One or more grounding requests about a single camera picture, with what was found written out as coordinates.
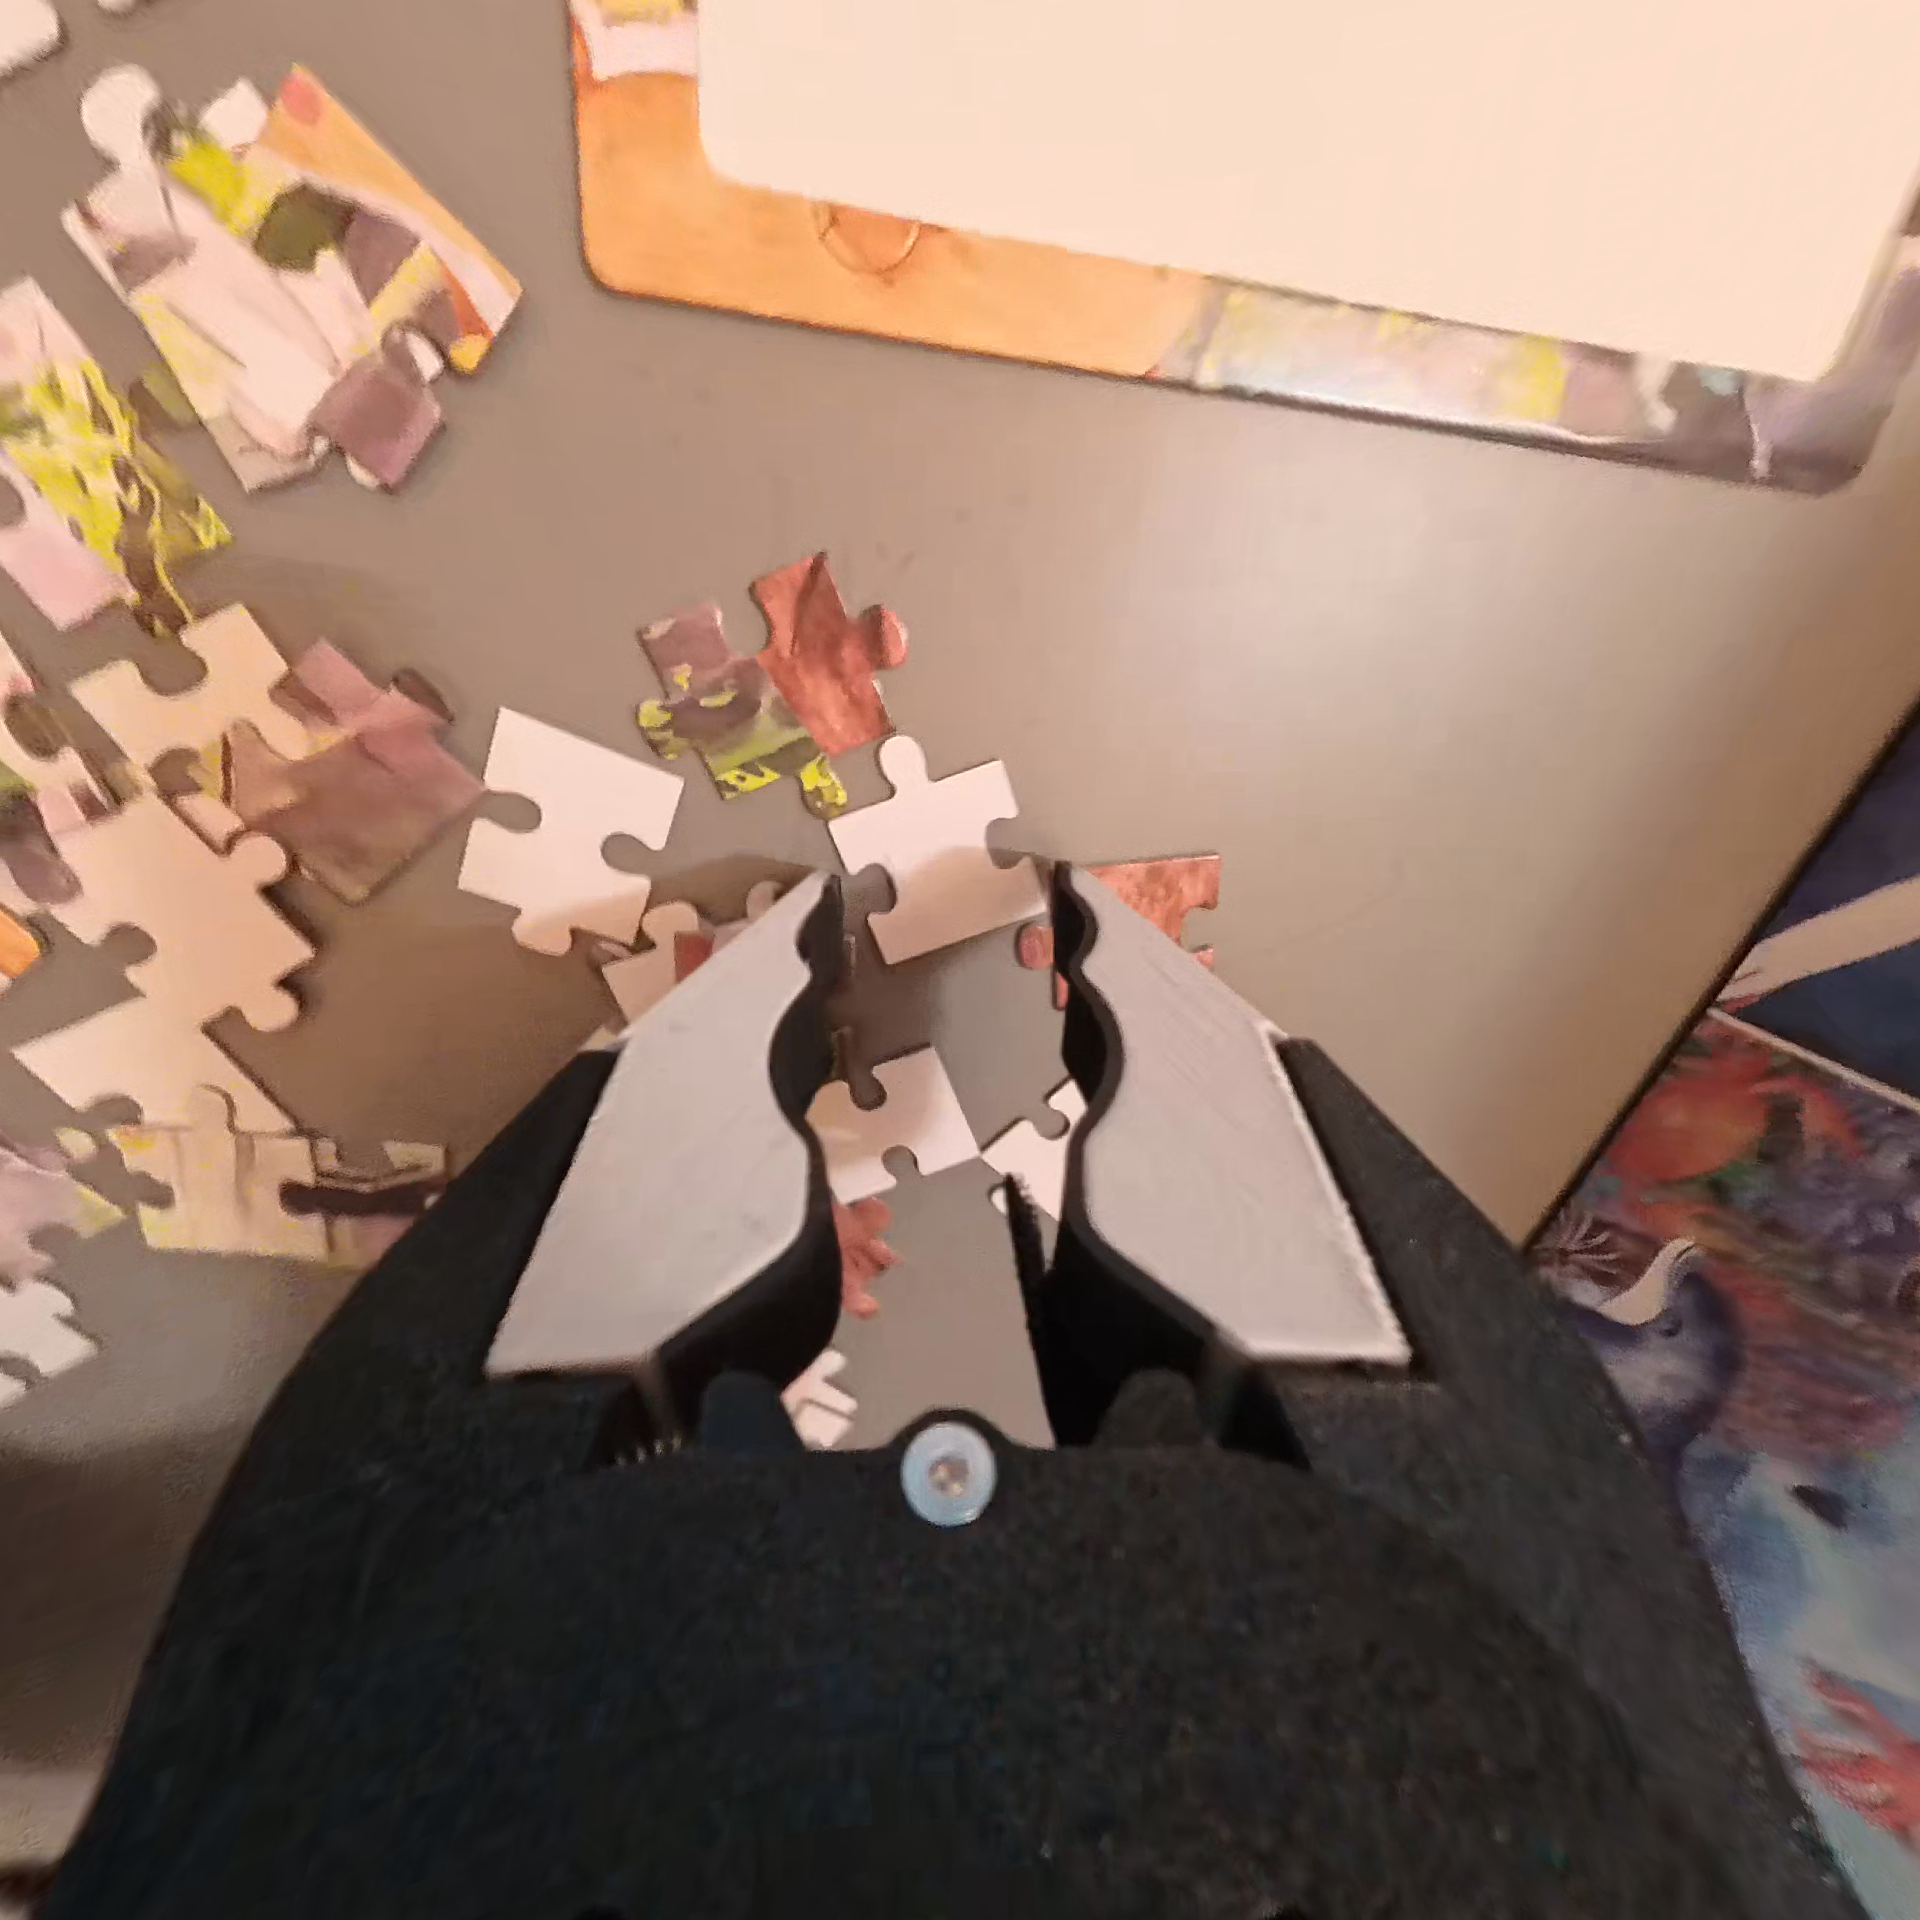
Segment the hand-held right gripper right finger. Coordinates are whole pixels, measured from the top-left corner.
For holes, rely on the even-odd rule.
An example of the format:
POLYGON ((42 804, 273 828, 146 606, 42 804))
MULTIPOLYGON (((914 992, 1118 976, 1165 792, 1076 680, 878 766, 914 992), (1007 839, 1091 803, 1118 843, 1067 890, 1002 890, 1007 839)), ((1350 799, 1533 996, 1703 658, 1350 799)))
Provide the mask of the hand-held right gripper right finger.
POLYGON ((1091 1442, 1141 1376, 1202 1434, 1287 1442, 1281 1381, 1401 1382, 1410 1339, 1276 1023, 1114 886, 1059 863, 1063 1070, 1083 1100, 1043 1256, 1043 1403, 1091 1442))

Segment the grey desk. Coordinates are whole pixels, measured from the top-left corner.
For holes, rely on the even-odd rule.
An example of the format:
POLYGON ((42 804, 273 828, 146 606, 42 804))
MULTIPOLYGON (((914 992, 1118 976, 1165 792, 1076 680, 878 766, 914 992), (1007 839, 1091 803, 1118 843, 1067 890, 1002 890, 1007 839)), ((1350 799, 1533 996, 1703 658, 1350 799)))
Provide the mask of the grey desk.
MULTIPOLYGON (((481 766, 511 707, 644 756, 639 627, 826 548, 903 614, 901 731, 1002 759, 999 847, 1223 855, 1193 936, 1524 1237, 1689 1020, 1916 691, 1916 384, 1858 480, 1693 475, 638 302, 585 268, 565 4, 59 4, 5 84, 5 283, 117 380, 148 343, 59 227, 81 93, 197 102, 307 63, 521 279, 410 484, 246 495, 194 567, 291 654, 423 671, 481 766)), ((307 1018, 221 1045, 362 1162, 466 1164, 601 1023, 579 952, 458 884, 463 832, 364 904, 278 892, 307 1018)), ((84 1810, 180 1559, 342 1296, 124 1222, 53 1242, 100 1350, 5 1410, 5 1860, 84 1810)))

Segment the pink-brown jigsaw piece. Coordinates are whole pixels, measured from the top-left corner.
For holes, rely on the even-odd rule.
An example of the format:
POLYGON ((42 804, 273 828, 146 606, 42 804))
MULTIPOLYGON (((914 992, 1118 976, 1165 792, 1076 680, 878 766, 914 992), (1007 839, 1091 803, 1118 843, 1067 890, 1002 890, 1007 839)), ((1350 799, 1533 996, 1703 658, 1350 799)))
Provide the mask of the pink-brown jigsaw piece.
MULTIPOLYGON (((1213 966, 1211 947, 1185 943, 1186 922, 1193 911, 1211 911, 1220 893, 1220 853, 1154 855, 1118 861, 1099 861, 1083 868, 1101 879, 1118 901, 1134 907, 1141 918, 1151 922, 1177 947, 1188 950, 1197 964, 1213 966)), ((1054 931, 1050 918, 1020 926, 1014 959, 1027 972, 1045 972, 1052 984, 1057 1011, 1067 1006, 1067 980, 1057 966, 1054 931)))

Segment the pile of jigsaw pieces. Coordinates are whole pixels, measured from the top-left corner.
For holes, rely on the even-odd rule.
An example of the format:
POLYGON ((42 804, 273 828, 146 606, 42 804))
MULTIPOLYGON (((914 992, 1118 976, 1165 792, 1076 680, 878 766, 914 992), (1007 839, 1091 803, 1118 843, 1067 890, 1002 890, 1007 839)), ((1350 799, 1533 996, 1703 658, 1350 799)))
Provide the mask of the pile of jigsaw pieces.
POLYGON ((638 631, 772 555, 695 447, 689 346, 579 235, 566 4, 161 4, 5 88, 5 1464, 223 1456, 326 1307, 583 1046, 671 926, 835 863, 791 783, 723 803, 635 714, 638 631), (244 491, 133 394, 137 322, 62 235, 81 84, 182 117, 299 63, 519 282, 426 422, 244 491))

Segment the colourful printed puzzle box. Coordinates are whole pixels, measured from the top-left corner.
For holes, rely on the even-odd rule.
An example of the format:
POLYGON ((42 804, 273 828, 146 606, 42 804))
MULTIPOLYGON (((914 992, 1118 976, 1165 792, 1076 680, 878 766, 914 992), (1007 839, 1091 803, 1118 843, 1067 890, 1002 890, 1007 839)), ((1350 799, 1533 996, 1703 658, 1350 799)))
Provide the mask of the colourful printed puzzle box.
POLYGON ((1918 725, 1529 1247, 1867 1915, 1918 1911, 1918 725))

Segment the animal jigsaw puzzle board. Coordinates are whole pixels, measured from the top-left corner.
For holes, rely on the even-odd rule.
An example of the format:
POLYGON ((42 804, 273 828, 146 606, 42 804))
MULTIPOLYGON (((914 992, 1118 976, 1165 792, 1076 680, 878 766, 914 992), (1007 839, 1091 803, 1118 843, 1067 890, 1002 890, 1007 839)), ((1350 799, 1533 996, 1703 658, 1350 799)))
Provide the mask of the animal jigsaw puzzle board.
POLYGON ((1827 494, 1916 4, 566 4, 623 296, 1827 494))

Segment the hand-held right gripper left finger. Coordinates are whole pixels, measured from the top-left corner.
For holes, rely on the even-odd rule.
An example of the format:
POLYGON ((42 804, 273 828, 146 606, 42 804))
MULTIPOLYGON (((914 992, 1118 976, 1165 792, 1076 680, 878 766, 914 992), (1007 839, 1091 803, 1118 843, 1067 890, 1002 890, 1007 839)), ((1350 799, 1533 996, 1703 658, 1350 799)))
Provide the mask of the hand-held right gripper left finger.
POLYGON ((711 1381, 826 1356, 843 1256, 812 1100, 845 901, 793 882, 622 1036, 487 1352, 487 1378, 611 1376, 660 1427, 711 1381))

